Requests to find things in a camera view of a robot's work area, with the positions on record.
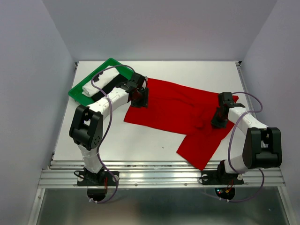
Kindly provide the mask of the red t shirt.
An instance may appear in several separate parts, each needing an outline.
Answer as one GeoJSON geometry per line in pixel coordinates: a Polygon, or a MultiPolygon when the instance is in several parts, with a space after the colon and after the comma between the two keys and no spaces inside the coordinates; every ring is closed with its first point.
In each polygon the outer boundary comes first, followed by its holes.
{"type": "Polygon", "coordinates": [[[148,88],[148,107],[129,107],[124,122],[185,135],[177,153],[203,170],[234,126],[212,126],[218,94],[153,78],[148,88]]]}

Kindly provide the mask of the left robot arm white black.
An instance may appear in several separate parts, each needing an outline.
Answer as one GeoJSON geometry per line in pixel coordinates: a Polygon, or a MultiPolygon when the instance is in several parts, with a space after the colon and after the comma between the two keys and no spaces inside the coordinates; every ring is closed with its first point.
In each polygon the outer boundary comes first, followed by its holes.
{"type": "Polygon", "coordinates": [[[102,95],[95,103],[76,108],[69,131],[84,161],[83,172],[75,175],[95,185],[101,184],[105,177],[104,166],[99,160],[99,147],[112,124],[113,111],[128,102],[133,107],[147,107],[148,82],[120,82],[113,88],[105,86],[99,93],[102,95]]]}

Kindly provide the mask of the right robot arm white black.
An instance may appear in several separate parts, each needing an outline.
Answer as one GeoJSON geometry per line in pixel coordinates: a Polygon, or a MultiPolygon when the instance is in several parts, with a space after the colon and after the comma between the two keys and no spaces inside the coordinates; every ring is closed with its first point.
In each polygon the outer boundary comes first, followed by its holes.
{"type": "Polygon", "coordinates": [[[282,164],[281,131],[268,127],[252,116],[241,104],[224,104],[216,109],[211,120],[214,128],[226,128],[232,122],[227,159],[216,170],[216,179],[221,183],[229,181],[233,174],[243,174],[256,168],[276,168],[282,164]],[[245,135],[242,153],[231,157],[231,146],[236,129],[245,135]]]}

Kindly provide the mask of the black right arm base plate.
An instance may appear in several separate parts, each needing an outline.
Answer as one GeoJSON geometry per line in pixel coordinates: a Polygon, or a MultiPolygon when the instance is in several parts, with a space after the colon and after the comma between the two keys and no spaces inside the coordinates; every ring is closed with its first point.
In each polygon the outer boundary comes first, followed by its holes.
{"type": "Polygon", "coordinates": [[[238,179],[238,174],[218,172],[217,170],[203,170],[199,181],[203,185],[242,185],[244,180],[238,179]]]}

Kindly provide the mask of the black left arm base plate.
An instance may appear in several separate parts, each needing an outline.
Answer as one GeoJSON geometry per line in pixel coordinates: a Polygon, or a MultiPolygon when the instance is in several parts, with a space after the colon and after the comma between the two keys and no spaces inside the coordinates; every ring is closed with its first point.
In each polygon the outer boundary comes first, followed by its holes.
{"type": "Polygon", "coordinates": [[[77,186],[79,187],[115,187],[116,181],[108,172],[101,169],[98,173],[90,171],[75,170],[74,175],[77,177],[77,186]]]}

